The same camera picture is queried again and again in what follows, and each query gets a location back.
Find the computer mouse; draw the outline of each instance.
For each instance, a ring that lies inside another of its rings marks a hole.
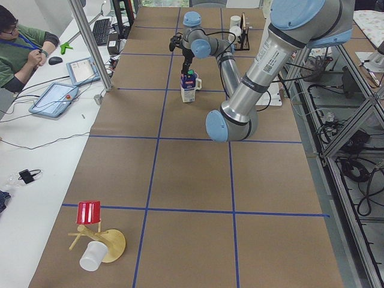
[[[61,62],[62,62],[62,58],[57,56],[51,57],[48,60],[49,65],[56,65]]]

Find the keyboard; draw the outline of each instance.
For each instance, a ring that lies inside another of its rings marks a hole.
[[[108,43],[110,22],[108,18],[100,19],[95,22],[92,34],[95,37],[97,46],[106,45]]]

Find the green shirt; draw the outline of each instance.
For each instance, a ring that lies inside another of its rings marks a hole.
[[[39,48],[43,46],[46,34],[45,31],[29,28],[23,25],[19,25],[18,30],[20,34],[25,36]],[[11,41],[16,44],[32,47],[29,43],[26,43],[20,37]],[[0,43],[0,87],[3,87],[10,80],[12,80],[14,74],[23,68],[28,60],[28,54],[31,51],[32,50],[27,48]]]

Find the blue lanyard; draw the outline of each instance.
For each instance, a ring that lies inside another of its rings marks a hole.
[[[29,50],[40,49],[34,43],[32,43],[28,38],[24,37],[22,34],[19,34],[19,37],[21,39],[23,39],[25,43],[30,44],[32,47],[29,47],[29,46],[26,46],[26,45],[17,44],[17,43],[13,43],[11,41],[7,41],[7,40],[3,40],[3,39],[0,39],[0,43],[16,46],[16,47],[20,47],[20,48],[25,48],[25,49],[29,49]]]

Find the hand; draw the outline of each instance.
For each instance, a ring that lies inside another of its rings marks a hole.
[[[33,50],[28,54],[27,62],[33,66],[38,66],[41,60],[42,60],[42,57],[39,50]]]
[[[44,53],[40,53],[41,61],[38,63],[39,66],[43,66],[47,62],[47,56]]]

